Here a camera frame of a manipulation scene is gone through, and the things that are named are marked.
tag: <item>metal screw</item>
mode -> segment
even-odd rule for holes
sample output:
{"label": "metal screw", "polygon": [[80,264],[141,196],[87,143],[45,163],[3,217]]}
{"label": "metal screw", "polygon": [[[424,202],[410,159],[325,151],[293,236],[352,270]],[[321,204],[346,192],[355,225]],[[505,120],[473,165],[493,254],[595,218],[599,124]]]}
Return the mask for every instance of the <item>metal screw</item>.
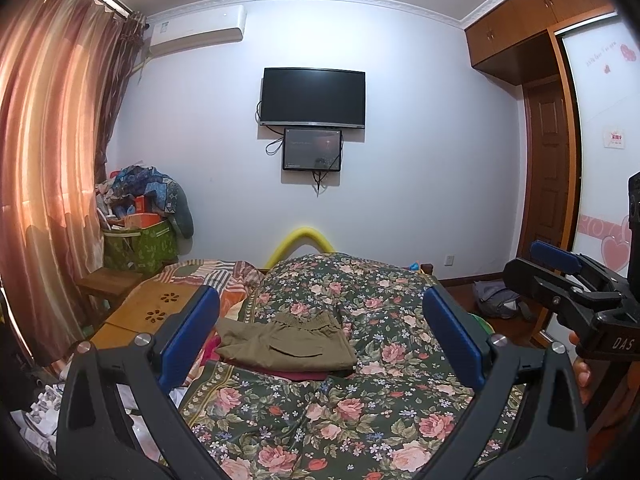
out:
{"label": "metal screw", "polygon": [[507,346],[507,343],[509,342],[507,336],[504,336],[502,334],[493,334],[490,339],[491,343],[496,346]]}
{"label": "metal screw", "polygon": [[133,342],[138,346],[146,346],[151,343],[151,334],[142,333],[135,336]]}
{"label": "metal screw", "polygon": [[564,354],[566,352],[566,348],[564,347],[564,345],[559,342],[559,341],[553,341],[551,343],[551,349],[556,353],[556,354]]}
{"label": "metal screw", "polygon": [[78,350],[79,354],[86,354],[89,350],[91,350],[91,343],[89,343],[88,341],[82,341],[80,344],[78,344],[78,348],[76,348],[76,350]]}

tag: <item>blue plastic object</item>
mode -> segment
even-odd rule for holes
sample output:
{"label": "blue plastic object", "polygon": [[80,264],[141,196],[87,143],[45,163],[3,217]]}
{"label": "blue plastic object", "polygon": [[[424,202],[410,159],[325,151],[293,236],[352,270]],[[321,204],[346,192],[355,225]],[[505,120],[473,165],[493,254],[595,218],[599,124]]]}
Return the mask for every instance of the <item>blue plastic object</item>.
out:
{"label": "blue plastic object", "polygon": [[424,291],[422,312],[460,383],[479,392],[486,382],[482,355],[434,287]]}
{"label": "blue plastic object", "polygon": [[189,317],[161,353],[162,368],[158,383],[163,393],[184,383],[193,361],[220,314],[220,297],[209,287]]}
{"label": "blue plastic object", "polygon": [[578,274],[582,270],[582,264],[573,253],[558,249],[553,245],[536,240],[531,244],[531,257],[545,265],[560,270],[565,274]]}

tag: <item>television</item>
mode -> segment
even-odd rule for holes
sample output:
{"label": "television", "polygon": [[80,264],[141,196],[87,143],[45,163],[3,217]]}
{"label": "television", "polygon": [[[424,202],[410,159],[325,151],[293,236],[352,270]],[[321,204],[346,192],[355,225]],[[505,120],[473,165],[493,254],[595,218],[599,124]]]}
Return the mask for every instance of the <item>television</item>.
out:
{"label": "television", "polygon": [[282,169],[297,171],[340,171],[342,132],[285,128],[282,141]]}
{"label": "television", "polygon": [[265,68],[260,124],[364,128],[365,74]]}

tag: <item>yellow foam tube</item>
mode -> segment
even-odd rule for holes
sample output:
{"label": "yellow foam tube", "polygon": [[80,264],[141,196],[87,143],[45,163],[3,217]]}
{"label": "yellow foam tube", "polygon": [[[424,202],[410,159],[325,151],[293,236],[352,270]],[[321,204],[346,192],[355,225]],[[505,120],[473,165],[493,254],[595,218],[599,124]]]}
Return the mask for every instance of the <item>yellow foam tube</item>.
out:
{"label": "yellow foam tube", "polygon": [[271,269],[275,264],[277,264],[281,259],[284,258],[284,255],[287,253],[287,250],[300,238],[311,238],[315,243],[318,249],[320,249],[323,253],[335,253],[334,248],[329,243],[329,241],[320,233],[319,231],[313,229],[312,227],[301,227],[289,233],[289,235],[281,241],[278,248],[273,251],[271,258],[264,264],[265,269]]}

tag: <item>white wall-mounted air conditioner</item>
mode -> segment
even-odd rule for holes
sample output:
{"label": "white wall-mounted air conditioner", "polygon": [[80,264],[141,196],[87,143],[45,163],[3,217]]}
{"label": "white wall-mounted air conditioner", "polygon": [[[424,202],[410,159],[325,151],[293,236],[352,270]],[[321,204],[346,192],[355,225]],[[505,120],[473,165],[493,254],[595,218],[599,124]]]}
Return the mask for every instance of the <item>white wall-mounted air conditioner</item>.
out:
{"label": "white wall-mounted air conditioner", "polygon": [[158,22],[151,35],[152,57],[212,44],[241,41],[246,10],[242,5],[215,7]]}

